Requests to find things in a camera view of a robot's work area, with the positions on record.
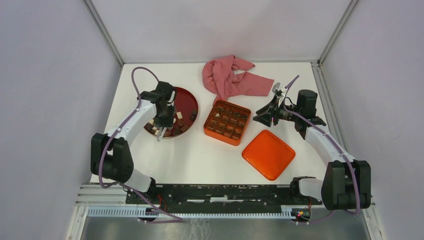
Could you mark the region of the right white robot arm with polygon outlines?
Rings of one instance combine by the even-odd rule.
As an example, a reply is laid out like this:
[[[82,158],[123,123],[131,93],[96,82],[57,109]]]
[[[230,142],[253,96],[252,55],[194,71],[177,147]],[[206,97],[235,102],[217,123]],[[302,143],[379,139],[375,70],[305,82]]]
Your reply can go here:
[[[371,166],[357,160],[336,142],[325,121],[317,116],[318,94],[302,89],[296,103],[285,104],[284,90],[277,90],[273,99],[256,111],[252,118],[267,127],[280,120],[293,122],[295,130],[309,143],[326,171],[322,180],[311,176],[294,177],[290,183],[289,199],[302,204],[309,197],[321,201],[327,210],[352,210],[357,213],[371,206]]]

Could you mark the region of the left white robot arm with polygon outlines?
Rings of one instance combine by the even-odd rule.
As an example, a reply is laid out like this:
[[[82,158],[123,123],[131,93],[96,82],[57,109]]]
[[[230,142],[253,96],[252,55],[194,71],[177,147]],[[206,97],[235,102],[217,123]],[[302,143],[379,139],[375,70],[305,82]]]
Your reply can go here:
[[[115,127],[105,133],[95,133],[90,143],[90,171],[100,182],[115,181],[138,191],[145,204],[157,198],[155,181],[137,170],[131,154],[131,145],[144,127],[152,123],[160,141],[174,125],[177,90],[168,82],[160,81],[152,91],[139,94],[132,111]]]

